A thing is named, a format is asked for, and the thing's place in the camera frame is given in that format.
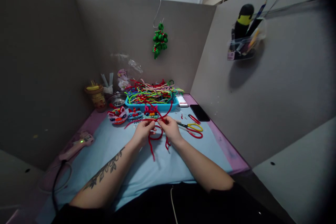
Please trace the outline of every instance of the metal hook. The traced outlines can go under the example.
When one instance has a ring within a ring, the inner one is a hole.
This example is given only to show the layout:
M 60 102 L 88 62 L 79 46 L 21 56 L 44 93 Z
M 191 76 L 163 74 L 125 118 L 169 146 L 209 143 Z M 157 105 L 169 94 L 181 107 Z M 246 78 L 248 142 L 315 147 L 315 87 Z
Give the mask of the metal hook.
M 156 19 L 157 15 L 158 15 L 158 13 L 159 13 L 160 7 L 161 7 L 161 0 L 160 0 L 159 8 L 158 8 L 158 10 L 157 10 L 157 12 L 156 12 L 156 15 L 155 15 L 155 18 L 154 18 L 154 21 L 153 21 L 153 28 L 158 28 L 158 27 L 159 27 L 159 26 L 154 26 L 154 23 L 155 23 L 155 19 Z

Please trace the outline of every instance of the metal bowl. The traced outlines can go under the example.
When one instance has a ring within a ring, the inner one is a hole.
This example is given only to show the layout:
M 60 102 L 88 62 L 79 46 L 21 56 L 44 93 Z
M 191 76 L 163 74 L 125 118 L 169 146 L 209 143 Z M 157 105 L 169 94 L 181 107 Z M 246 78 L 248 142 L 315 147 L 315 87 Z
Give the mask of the metal bowl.
M 125 105 L 127 96 L 125 94 L 116 94 L 112 96 L 110 99 L 107 100 L 107 103 L 111 106 L 113 105 L 114 107 L 121 107 Z

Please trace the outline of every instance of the red pipe cleaner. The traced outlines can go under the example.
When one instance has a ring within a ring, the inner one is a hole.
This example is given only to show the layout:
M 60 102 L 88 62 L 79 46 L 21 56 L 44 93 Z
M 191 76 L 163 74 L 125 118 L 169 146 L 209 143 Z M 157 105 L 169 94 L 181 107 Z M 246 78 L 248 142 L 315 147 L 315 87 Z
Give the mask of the red pipe cleaner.
M 145 98 L 142 98 L 142 97 L 141 97 L 141 99 L 143 99 L 144 102 L 149 103 Z M 125 127 L 124 129 L 126 129 L 130 124 L 135 123 L 135 122 L 140 122 L 140 121 L 152 121 L 152 120 L 153 120 L 154 122 L 157 122 L 159 119 L 161 119 L 165 124 L 167 124 L 167 122 L 166 122 L 163 118 L 166 117 L 166 116 L 169 114 L 169 112 L 170 112 L 171 109 L 172 109 L 172 106 L 173 106 L 173 101 L 170 101 L 170 108 L 169 108 L 167 114 L 165 114 L 164 116 L 162 116 L 162 115 L 160 114 L 160 112 L 157 111 L 157 112 L 159 113 L 159 115 L 160 115 L 159 118 L 157 118 L 157 119 L 140 119 L 140 120 L 135 120 L 135 121 L 132 121 L 132 122 L 130 122 L 129 124 L 127 124 L 126 127 Z M 151 149 L 150 151 L 151 151 L 151 153 L 152 153 L 153 160 L 154 160 L 154 162 L 155 162 L 155 156 L 154 156 L 154 152 L 153 152 L 153 147 L 152 147 L 152 144 L 151 144 L 151 140 L 159 140 L 159 139 L 162 137 L 162 135 L 163 135 L 163 129 L 161 128 L 161 135 L 160 135 L 159 138 L 152 138 L 150 135 L 151 135 L 151 133 L 149 133 L 149 135 L 148 135 L 148 142 L 149 142 L 149 145 L 150 145 L 150 149 Z M 168 141 L 168 137 L 167 137 L 167 135 L 166 135 L 166 149 L 167 149 L 167 150 L 168 150 L 168 147 L 169 147 L 169 146 L 171 146 L 171 145 L 170 145 L 170 143 L 169 143 L 169 141 Z

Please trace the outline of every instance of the pink desk surface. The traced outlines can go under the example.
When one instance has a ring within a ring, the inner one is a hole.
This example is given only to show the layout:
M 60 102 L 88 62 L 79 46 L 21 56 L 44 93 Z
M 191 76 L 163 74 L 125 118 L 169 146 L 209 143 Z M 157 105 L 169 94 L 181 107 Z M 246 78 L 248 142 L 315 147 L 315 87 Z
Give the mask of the pink desk surface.
M 197 102 L 193 99 L 191 95 L 185 94 L 183 97 L 185 98 L 185 100 L 187 101 L 189 105 L 197 104 Z M 74 141 L 78 140 L 78 137 L 79 137 L 78 132 L 86 130 L 89 133 L 94 134 L 94 132 L 96 131 L 100 123 L 106 118 L 106 115 L 107 115 L 107 111 L 105 113 L 98 113 L 96 111 L 93 111 L 92 114 L 89 116 L 89 118 L 85 121 L 85 123 L 80 127 L 77 133 L 69 141 L 67 146 L 63 149 L 63 152 L 66 149 L 68 149 L 70 146 L 72 146 L 72 143 Z M 207 123 L 210 129 L 212 130 L 212 133 L 214 134 L 218 145 L 222 149 L 224 155 L 226 156 L 228 162 L 230 163 L 232 167 L 232 172 L 230 174 L 235 174 L 235 173 L 249 170 L 250 169 L 249 166 L 246 164 L 243 158 L 238 154 L 238 152 L 233 148 L 233 146 L 229 143 L 229 141 L 226 139 L 223 133 L 217 128 L 214 122 L 210 120 L 210 122 L 207 122 Z M 76 156 L 77 155 L 75 155 L 71 160 L 69 160 L 69 162 L 72 163 L 72 161 L 75 159 Z M 59 161 L 58 156 L 57 156 L 55 160 L 52 162 L 52 164 L 49 166 L 48 170 L 51 169 L 52 167 L 59 165 L 60 163 L 61 162 Z M 50 172 L 44 179 L 43 184 L 49 185 L 51 188 L 51 185 L 54 182 L 56 173 L 57 173 L 57 169 Z M 38 187 L 36 186 L 32 190 L 32 192 L 29 194 L 26 201 L 10 218 L 7 224 L 36 223 L 35 219 L 37 215 L 39 214 L 41 208 L 44 206 L 48 197 L 49 197 L 49 194 L 40 192 Z

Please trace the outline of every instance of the scissors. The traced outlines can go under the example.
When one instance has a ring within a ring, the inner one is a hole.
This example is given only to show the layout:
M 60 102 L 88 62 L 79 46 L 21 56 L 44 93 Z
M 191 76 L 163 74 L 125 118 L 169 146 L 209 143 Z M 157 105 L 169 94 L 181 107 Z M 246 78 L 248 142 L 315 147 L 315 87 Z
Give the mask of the scissors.
M 186 128 L 186 130 L 189 132 L 189 134 L 192 135 L 193 137 L 198 138 L 198 139 L 203 137 L 203 134 L 201 133 L 203 131 L 203 128 L 200 125 L 198 125 L 198 124 L 187 124 L 187 125 L 185 125 L 185 124 L 182 124 L 180 122 L 178 122 L 177 124 Z M 196 136 L 195 134 L 191 133 L 191 131 L 200 134 L 200 136 Z

